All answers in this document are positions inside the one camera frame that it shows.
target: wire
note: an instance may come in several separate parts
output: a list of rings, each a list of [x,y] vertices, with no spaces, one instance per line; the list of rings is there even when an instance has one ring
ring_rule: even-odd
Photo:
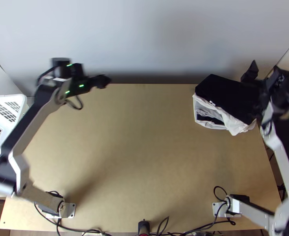
[[[60,221],[61,221],[61,218],[59,218],[59,219],[57,220],[57,224],[56,224],[56,231],[57,231],[58,236],[61,236],[61,235],[60,235],[60,232],[59,232],[59,229],[58,229],[58,226],[59,226],[59,224],[60,224]]]
[[[61,218],[58,219],[57,223],[54,222],[54,221],[51,221],[50,219],[47,219],[40,211],[39,209],[37,208],[36,204],[34,203],[34,207],[36,209],[36,211],[45,219],[47,220],[48,222],[56,225],[57,228],[62,228],[62,229],[65,229],[65,230],[68,230],[68,231],[72,231],[72,232],[81,232],[81,233],[96,233],[96,234],[102,234],[104,236],[112,236],[111,234],[109,233],[105,233],[105,232],[102,232],[100,230],[97,230],[97,229],[88,229],[88,230],[84,230],[84,229],[72,229],[72,228],[68,228],[68,227],[65,227],[65,226],[62,226],[60,223],[61,223]]]
[[[216,191],[216,189],[217,189],[217,188],[220,188],[221,190],[223,190],[223,191],[224,191],[224,193],[225,193],[225,196],[227,196],[227,193],[226,193],[225,189],[223,189],[223,188],[222,188],[222,187],[220,187],[220,186],[215,186],[215,187],[214,187],[214,189],[213,189],[213,193],[214,193],[214,196],[216,197],[216,199],[217,199],[217,200],[220,200],[220,201],[225,201],[225,200],[223,200],[223,199],[219,198],[219,197],[216,195],[215,191]]]
[[[45,75],[47,75],[48,73],[54,71],[55,69],[56,69],[56,67],[54,66],[54,67],[50,68],[49,70],[45,71],[44,73],[42,73],[42,74],[37,78],[37,80],[36,80],[36,86],[38,86],[38,85],[40,84],[41,78],[43,78],[43,77],[44,77]]]
[[[269,158],[269,161],[272,159],[272,157],[274,156],[274,153],[271,155],[271,157]]]
[[[81,101],[80,97],[75,95],[75,98],[77,99],[78,103],[79,103],[79,107],[77,107],[72,101],[70,101],[69,99],[65,99],[65,102],[68,106],[70,106],[71,108],[75,109],[75,110],[82,110],[82,108],[84,107],[83,102]]]
[[[157,231],[156,231],[156,236],[161,236],[164,232],[164,230],[166,229],[166,226],[168,224],[168,220],[169,220],[169,216],[166,217],[164,220],[161,221],[161,223],[158,225],[157,227]],[[165,225],[164,225],[164,228],[162,229],[161,233],[160,233],[160,227],[162,225],[162,223],[164,223],[164,221],[166,221]]]
[[[189,231],[183,233],[181,236],[184,236],[184,235],[187,235],[187,234],[191,234],[191,233],[193,233],[193,232],[195,232],[195,231],[201,231],[201,230],[210,229],[213,225],[215,225],[216,220],[217,220],[217,215],[219,214],[220,209],[221,209],[224,205],[226,205],[226,203],[222,204],[222,205],[219,207],[219,209],[217,210],[217,213],[215,214],[214,221],[213,221],[212,223],[203,225],[203,226],[201,226],[201,227],[199,227],[199,228],[195,228],[195,229],[193,229],[193,230],[189,230]]]

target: black cable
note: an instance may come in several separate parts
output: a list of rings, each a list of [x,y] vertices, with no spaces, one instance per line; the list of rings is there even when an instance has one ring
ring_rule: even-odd
[[[49,191],[49,192],[47,192],[47,193],[49,193],[49,194],[51,194],[51,193],[55,193],[55,194],[60,195],[59,192],[57,192],[57,191]]]
[[[220,200],[220,201],[224,201],[224,202],[225,202],[225,200],[219,198],[219,197],[216,195],[215,191],[216,191],[217,188],[220,188],[221,190],[223,190],[224,193],[225,193],[225,196],[227,196],[227,193],[226,193],[225,189],[223,189],[223,188],[220,187],[220,186],[215,186],[215,187],[214,187],[214,189],[213,189],[214,196],[216,197],[217,200]]]
[[[283,189],[281,201],[284,201],[284,199],[285,199],[285,189]]]
[[[274,153],[271,155],[271,157],[269,158],[269,161],[272,159],[272,157],[274,156]]]
[[[88,230],[84,230],[84,229],[72,229],[72,228],[68,228],[68,227],[62,226],[62,225],[60,224],[61,219],[60,219],[59,223],[58,223],[58,222],[56,223],[56,222],[54,222],[54,221],[51,221],[50,219],[47,219],[47,218],[39,211],[39,209],[37,208],[37,206],[36,206],[35,203],[34,203],[34,207],[35,207],[36,211],[37,211],[45,220],[47,220],[48,222],[50,222],[50,223],[58,226],[58,228],[66,229],[66,230],[72,231],[72,232],[80,232],[80,233],[88,233],[88,232],[90,232],[90,233],[96,233],[96,234],[103,234],[104,236],[112,236],[111,234],[102,232],[102,231],[97,230],[97,229],[88,229]]]
[[[157,227],[157,231],[156,231],[156,236],[161,236],[164,232],[164,230],[166,229],[166,226],[168,224],[168,220],[169,220],[169,216],[166,217],[164,220],[161,221],[161,223],[158,225]],[[160,233],[160,228],[161,228],[161,225],[164,223],[164,221],[166,221],[165,225],[164,225],[164,228],[162,229],[161,233]]]
[[[71,108],[75,109],[75,110],[82,110],[83,108],[83,102],[81,101],[81,99],[79,98],[79,96],[75,95],[75,98],[77,99],[78,103],[79,103],[79,107],[77,107],[72,101],[65,99],[65,102],[68,106],[70,106]]]
[[[49,70],[45,71],[44,73],[42,73],[42,74],[37,78],[37,80],[36,80],[36,86],[39,85],[41,78],[43,78],[43,77],[44,77],[45,75],[47,75],[48,73],[54,71],[55,69],[56,69],[56,67],[54,66],[54,67],[50,68]]]
[[[56,231],[57,231],[58,236],[61,236],[60,232],[58,230],[58,226],[59,226],[60,221],[61,221],[61,218],[57,220],[57,224],[56,224]]]

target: wooden table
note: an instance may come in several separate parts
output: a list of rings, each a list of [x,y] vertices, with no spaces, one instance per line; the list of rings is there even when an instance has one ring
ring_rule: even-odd
[[[213,221],[213,188],[245,194],[269,210],[280,203],[258,128],[232,136],[194,121],[195,85],[109,85],[63,106],[44,122],[25,156],[35,185],[77,204],[63,225],[136,232],[184,232]],[[213,230],[258,229],[250,220]],[[55,231],[32,203],[7,199],[0,228]]]

